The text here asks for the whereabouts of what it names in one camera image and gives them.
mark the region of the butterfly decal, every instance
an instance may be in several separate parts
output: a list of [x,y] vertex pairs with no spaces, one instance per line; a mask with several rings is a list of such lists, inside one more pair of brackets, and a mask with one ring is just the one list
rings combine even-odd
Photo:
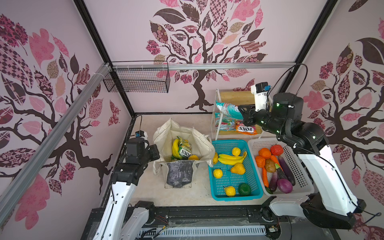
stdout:
[[112,116],[109,118],[109,121],[108,121],[108,126],[112,125],[112,124],[117,124],[119,122],[119,112],[121,110],[119,110],[118,107],[115,107],[115,104],[110,100],[109,101],[109,105],[111,107],[111,110],[112,110]]
[[235,92],[237,91],[250,91],[251,86],[255,84],[255,79],[252,79],[251,81],[248,82],[248,84],[245,86],[245,88],[234,88],[233,90]]

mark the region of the silver metal bar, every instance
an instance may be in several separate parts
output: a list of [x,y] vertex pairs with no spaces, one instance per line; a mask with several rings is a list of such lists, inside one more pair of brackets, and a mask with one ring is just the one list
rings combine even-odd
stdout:
[[36,149],[35,154],[25,164],[20,173],[0,197],[0,225],[7,219],[13,208],[19,202],[25,191],[31,185],[41,167],[47,161],[57,144],[63,138],[72,122],[75,120],[80,110],[84,107],[87,100],[91,97],[97,85],[109,73],[107,63],[99,67],[88,84],[84,87],[80,95],[75,99],[68,111],[59,120],[51,133],[46,137],[42,144]]
[[[160,64],[144,64],[144,65],[115,65],[114,69],[134,69],[134,68],[161,68]],[[264,62],[264,63],[196,63],[196,64],[169,64],[170,71],[179,70],[205,70],[205,69],[251,69],[251,68],[290,68],[294,66],[294,62]]]

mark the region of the wall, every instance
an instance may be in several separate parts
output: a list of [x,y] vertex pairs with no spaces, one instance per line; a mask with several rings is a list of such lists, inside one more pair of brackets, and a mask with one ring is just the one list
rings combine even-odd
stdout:
[[[303,120],[328,136],[344,179],[371,213],[384,212],[384,2],[340,1],[309,53],[309,73],[300,97]],[[302,82],[300,71],[289,91]],[[371,216],[356,214],[357,225]],[[383,217],[341,239],[383,239]]]
[[[325,0],[85,2],[112,61],[152,63],[155,59],[170,64],[294,61],[326,3]],[[212,111],[216,88],[245,88],[252,79],[274,85],[285,71],[281,68],[173,71],[169,93],[127,95],[136,112]]]
[[[2,4],[0,14],[2,193],[103,61],[71,0],[17,0]],[[79,239],[100,205],[129,121],[120,96],[102,83],[0,238]]]

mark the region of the eggplant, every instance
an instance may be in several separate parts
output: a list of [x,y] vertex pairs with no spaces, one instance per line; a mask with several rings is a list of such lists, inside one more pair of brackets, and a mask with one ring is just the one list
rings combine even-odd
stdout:
[[284,158],[278,157],[281,168],[283,169],[287,179],[291,182],[292,186],[296,184],[295,176],[293,175],[291,169],[288,167],[287,162],[285,162]]
[[277,171],[277,177],[279,179],[286,179],[286,180],[288,180],[288,178],[284,174],[283,170],[280,168],[279,164],[275,163],[275,167],[276,167],[276,171]]
[[274,192],[277,189],[277,172],[275,171],[272,175],[271,181],[269,182],[269,189]]

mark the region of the blue plastic basket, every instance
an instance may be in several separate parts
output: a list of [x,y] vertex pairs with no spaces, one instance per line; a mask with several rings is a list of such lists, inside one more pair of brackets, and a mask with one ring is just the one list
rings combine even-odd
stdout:
[[[263,196],[263,189],[260,183],[259,177],[257,176],[255,164],[251,157],[251,151],[249,151],[248,144],[244,140],[217,140],[212,142],[217,154],[228,154],[232,155],[232,149],[238,147],[241,150],[241,155],[247,151],[247,157],[244,159],[243,164],[245,167],[245,174],[233,174],[229,170],[233,167],[232,165],[222,164],[218,162],[214,167],[209,167],[209,181],[211,184],[211,194],[216,201],[242,201],[259,199]],[[215,169],[221,169],[223,176],[217,179],[213,176]],[[250,196],[240,196],[238,192],[238,186],[241,183],[246,183],[251,187]],[[234,197],[228,197],[225,194],[224,188],[232,186],[236,189],[236,195]]]

